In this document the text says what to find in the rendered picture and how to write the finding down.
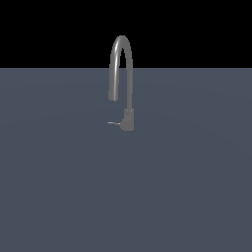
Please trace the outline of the grey gooseneck faucet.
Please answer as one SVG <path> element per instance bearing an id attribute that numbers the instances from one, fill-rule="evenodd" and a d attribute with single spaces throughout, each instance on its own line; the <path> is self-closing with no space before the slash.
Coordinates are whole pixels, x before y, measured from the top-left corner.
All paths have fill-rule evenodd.
<path id="1" fill-rule="evenodd" d="M 116 38 L 109 64 L 109 90 L 108 99 L 112 101 L 118 100 L 118 86 L 119 86 L 119 65 L 121 51 L 124 51 L 126 58 L 127 71 L 127 107 L 124 109 L 124 117 L 118 126 L 123 131 L 134 130 L 134 108 L 132 107 L 133 94 L 133 58 L 131 46 L 128 38 L 125 35 L 120 35 Z"/>

